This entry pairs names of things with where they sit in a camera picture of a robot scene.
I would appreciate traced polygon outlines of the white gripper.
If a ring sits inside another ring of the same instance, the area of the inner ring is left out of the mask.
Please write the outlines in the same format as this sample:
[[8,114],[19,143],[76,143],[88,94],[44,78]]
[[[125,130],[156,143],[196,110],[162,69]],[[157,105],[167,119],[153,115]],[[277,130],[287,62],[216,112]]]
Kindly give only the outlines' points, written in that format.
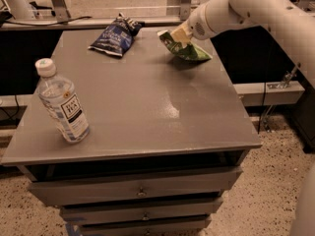
[[224,21],[224,7],[215,3],[204,3],[196,8],[186,21],[187,29],[177,28],[170,35],[185,48],[191,38],[200,40],[214,37],[221,32]]

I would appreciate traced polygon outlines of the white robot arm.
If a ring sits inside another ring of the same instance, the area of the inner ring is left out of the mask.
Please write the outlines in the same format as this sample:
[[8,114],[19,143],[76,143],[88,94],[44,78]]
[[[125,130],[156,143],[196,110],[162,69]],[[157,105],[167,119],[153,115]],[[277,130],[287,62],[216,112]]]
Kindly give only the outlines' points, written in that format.
[[275,40],[311,86],[315,86],[315,18],[289,0],[210,0],[171,33],[175,41],[214,37],[260,26]]

